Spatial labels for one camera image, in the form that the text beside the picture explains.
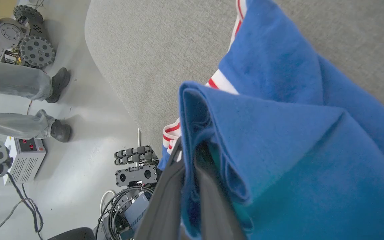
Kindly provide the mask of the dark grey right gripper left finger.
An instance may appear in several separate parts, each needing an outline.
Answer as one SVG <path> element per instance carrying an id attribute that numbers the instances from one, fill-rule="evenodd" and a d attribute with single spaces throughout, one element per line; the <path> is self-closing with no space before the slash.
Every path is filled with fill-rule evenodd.
<path id="1" fill-rule="evenodd" d="M 182 141 L 177 140 L 169 161 L 156 185 L 140 226 L 136 240 L 179 240 L 180 204 L 185 164 L 182 159 Z"/>

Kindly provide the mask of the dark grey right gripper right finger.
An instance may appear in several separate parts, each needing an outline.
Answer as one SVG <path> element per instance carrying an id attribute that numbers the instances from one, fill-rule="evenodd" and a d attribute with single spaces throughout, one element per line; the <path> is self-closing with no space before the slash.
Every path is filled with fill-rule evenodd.
<path id="1" fill-rule="evenodd" d="M 195 171 L 201 200 L 202 239 L 245 240 L 246 235 L 205 143 L 196 149 Z"/>

